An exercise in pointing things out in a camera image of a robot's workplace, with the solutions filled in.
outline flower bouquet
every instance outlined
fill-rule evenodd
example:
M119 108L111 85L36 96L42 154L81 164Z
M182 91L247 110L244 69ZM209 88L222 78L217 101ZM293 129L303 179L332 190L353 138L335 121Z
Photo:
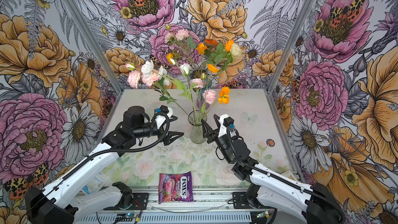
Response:
M232 40L224 44L206 39L204 43L197 44L186 29L173 30L169 24L166 25L166 29L164 42L169 45L167 61L170 63L171 69L181 71L184 80L168 75L163 65L159 66L151 60L145 62L141 72L137 71L133 64L126 64L126 67L131 70L127 81L132 88L138 88L140 80L148 87L157 87L157 91L162 94L159 98L161 101L175 103L186 113L188 121L192 125L190 138L194 143L200 144L205 141L201 128L202 119L207 119L207 114L217 102L228 104L231 92L228 87L223 87L219 94L210 90L210 82L207 77L214 77L225 71L227 66L233 63L236 57L241 56L243 51ZM196 64L192 58L195 50L202 56L200 64ZM195 70L195 74L191 74L191 68ZM171 83L182 91L179 96L186 97L191 102L192 112L190 114L167 91Z

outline purple candy bag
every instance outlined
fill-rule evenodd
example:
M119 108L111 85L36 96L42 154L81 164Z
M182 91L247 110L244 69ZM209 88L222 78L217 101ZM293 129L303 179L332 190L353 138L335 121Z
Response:
M171 201L193 202L191 172L160 174L159 204Z

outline metal post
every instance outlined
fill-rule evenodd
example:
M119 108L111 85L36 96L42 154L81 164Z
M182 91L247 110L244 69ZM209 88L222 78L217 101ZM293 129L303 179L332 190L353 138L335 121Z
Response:
M304 25L304 22L306 21L308 17L308 13L311 11L312 6L314 5L316 0L305 0L303 7L300 9L300 12L297 15L296 22L293 26L293 29L290 32L289 38L287 39L287 42L285 44L285 47L283 48L283 52L281 55L281 59L278 62L278 65L275 68L275 72L273 73L271 77L271 81L268 84L268 93L272 93L272 90L276 86L276 82L279 80L279 77L281 76L281 73L283 71L283 67L285 66L287 60L289 59L289 55L291 53L291 50L293 48L293 45L295 44L299 34L300 34L300 29Z
M85 37L88 45L91 47L95 57L98 59L101 64L104 72L108 75L108 79L111 82L113 88L116 91L117 96L121 95L123 92L123 88L120 85L120 82L117 80L115 74L113 73L105 55L103 54L100 45L98 44L94 34L92 33L90 27L88 26L83 13L77 7L75 0L62 0L63 5L67 7L69 11L69 15L72 17L73 21L75 21L77 27Z

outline glass vase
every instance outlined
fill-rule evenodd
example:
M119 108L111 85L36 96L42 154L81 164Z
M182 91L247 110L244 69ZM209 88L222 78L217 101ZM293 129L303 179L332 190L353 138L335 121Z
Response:
M204 116L199 110L191 112L188 116L188 122L191 124L189 138L195 144L201 144L206 141L206 138L203 138L202 120L206 121L207 116Z

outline floral tabletop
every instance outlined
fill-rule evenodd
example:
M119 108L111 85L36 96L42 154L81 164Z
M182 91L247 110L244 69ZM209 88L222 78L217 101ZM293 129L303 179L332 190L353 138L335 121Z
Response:
M177 96L178 90L172 89L170 94L176 99L180 98L179 103L183 107L189 106L186 99ZM125 90L104 134L111 132L122 121L123 113L131 106L144 107L151 117L154 108L166 104L165 101L159 101L158 97L158 92L154 90ZM191 171L194 186L243 186L245 182L240 181L231 171L232 165L216 157L216 144L193 143L187 138L190 125L186 114L176 105L167 106L172 107L174 116L178 117L177 121L170 124L170 130L184 132L186 135L169 146L160 144L144 152L124 154L103 170L112 182L121 181L131 187L157 186L159 173ZM279 173L290 169L262 89L232 89L230 103L213 107L207 122L216 128L213 114L220 116L224 113L235 120L235 127L244 138L252 158ZM156 137L144 138L142 146L155 140Z

